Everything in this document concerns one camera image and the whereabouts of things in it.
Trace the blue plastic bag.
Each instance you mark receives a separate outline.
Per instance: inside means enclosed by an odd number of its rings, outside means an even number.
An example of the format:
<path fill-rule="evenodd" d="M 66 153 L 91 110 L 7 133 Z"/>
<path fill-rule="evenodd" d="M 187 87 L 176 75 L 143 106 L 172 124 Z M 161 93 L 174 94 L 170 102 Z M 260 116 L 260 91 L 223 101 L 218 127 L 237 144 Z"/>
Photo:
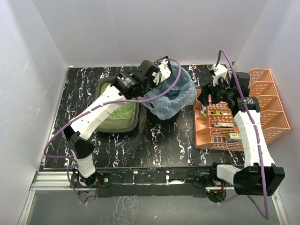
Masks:
<path fill-rule="evenodd" d="M 156 88 L 150 90 L 144 95 L 144 99 L 154 98 L 167 90 L 175 81 L 179 67 L 171 65 L 171 76 L 162 82 Z M 143 106 L 156 115 L 160 120 L 168 120 L 174 117 L 181 109 L 192 105 L 197 96 L 194 82 L 189 73 L 181 68 L 181 74 L 176 85 L 164 96 L 150 102 L 142 103 Z"/>

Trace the dark green litter box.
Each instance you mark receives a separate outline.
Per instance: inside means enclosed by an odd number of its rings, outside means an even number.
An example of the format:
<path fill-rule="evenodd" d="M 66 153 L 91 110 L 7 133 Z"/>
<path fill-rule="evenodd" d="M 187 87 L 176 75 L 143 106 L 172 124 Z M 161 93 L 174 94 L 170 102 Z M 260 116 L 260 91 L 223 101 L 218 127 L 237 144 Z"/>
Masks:
<path fill-rule="evenodd" d="M 108 120 L 102 122 L 96 131 L 101 133 L 127 133 L 131 132 L 138 123 L 139 104 L 135 103 L 135 111 L 130 119 L 126 120 Z"/>

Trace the black litter scoop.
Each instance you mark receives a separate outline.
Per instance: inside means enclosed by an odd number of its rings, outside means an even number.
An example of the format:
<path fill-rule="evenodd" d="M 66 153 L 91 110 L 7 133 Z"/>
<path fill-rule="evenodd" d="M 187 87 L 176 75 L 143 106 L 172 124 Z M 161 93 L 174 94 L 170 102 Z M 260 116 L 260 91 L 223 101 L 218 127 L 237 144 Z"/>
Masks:
<path fill-rule="evenodd" d="M 164 56 L 156 61 L 153 62 L 155 65 L 157 65 L 160 68 L 164 68 L 164 67 L 170 67 L 170 62 L 169 62 L 169 57 L 168 56 Z"/>

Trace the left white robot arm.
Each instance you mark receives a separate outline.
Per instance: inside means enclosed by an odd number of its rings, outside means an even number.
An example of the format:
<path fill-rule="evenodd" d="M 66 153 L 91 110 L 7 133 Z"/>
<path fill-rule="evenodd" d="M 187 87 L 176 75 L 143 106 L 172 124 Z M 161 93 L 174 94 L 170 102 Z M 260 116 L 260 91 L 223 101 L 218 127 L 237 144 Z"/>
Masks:
<path fill-rule="evenodd" d="M 64 138 L 71 148 L 82 177 L 87 179 L 96 172 L 92 159 L 94 145 L 89 142 L 93 132 L 114 111 L 123 106 L 125 100 L 144 96 L 169 75 L 167 61 L 153 63 L 144 60 L 131 73 L 121 72 L 116 75 L 103 93 L 63 130 Z"/>

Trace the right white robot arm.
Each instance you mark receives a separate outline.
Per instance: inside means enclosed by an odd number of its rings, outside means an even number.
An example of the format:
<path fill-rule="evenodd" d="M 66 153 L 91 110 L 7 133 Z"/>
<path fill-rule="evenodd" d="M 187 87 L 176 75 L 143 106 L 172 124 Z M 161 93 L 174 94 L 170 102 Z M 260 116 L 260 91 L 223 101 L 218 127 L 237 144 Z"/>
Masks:
<path fill-rule="evenodd" d="M 197 101 L 207 107 L 227 103 L 235 126 L 239 129 L 245 154 L 244 168 L 230 164 L 213 163 L 212 180 L 224 181 L 234 186 L 238 195 L 271 196 L 285 177 L 282 167 L 277 167 L 264 139 L 259 101 L 250 96 L 248 73 L 239 72 L 225 81 L 226 73 L 216 75 L 202 86 Z"/>

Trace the green litter pellets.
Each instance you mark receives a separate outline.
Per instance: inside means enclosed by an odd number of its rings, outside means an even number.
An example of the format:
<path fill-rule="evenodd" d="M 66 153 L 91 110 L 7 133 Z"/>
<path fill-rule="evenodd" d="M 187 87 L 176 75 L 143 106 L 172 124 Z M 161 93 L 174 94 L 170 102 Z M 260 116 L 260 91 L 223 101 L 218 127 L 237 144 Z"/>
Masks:
<path fill-rule="evenodd" d="M 135 103 L 128 102 L 110 114 L 108 120 L 126 120 L 130 119 L 135 111 Z"/>

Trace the orange desk organizer tray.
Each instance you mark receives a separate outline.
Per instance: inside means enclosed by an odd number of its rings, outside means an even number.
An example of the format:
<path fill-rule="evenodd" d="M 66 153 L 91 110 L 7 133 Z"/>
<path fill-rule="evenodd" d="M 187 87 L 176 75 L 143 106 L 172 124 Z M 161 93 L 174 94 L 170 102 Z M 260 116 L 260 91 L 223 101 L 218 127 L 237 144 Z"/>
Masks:
<path fill-rule="evenodd" d="M 227 103 L 203 106 L 194 103 L 195 147 L 198 149 L 243 151 L 240 139 L 228 141 L 229 134 L 238 134 L 239 129 Z"/>

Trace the orange file rack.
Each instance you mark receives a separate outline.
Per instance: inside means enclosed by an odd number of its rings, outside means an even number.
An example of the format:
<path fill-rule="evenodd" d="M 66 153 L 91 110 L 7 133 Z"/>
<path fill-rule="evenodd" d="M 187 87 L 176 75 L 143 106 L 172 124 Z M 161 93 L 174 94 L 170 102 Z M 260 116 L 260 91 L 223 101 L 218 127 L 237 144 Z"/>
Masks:
<path fill-rule="evenodd" d="M 290 130 L 281 99 L 270 69 L 249 71 L 250 96 L 256 97 L 261 113 L 261 126 L 268 145 Z"/>

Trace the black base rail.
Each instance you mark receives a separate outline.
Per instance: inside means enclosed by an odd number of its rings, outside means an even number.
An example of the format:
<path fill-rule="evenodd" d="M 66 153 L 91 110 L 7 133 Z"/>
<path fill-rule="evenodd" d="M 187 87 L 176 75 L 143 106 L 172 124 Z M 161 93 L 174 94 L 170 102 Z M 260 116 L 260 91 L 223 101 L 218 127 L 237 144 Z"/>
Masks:
<path fill-rule="evenodd" d="M 212 167 L 129 167 L 97 169 L 84 178 L 76 169 L 67 172 L 70 187 L 79 195 L 86 191 L 90 198 L 119 196 L 192 196 L 207 197 L 211 202 L 224 201 L 233 186 L 212 177 Z"/>

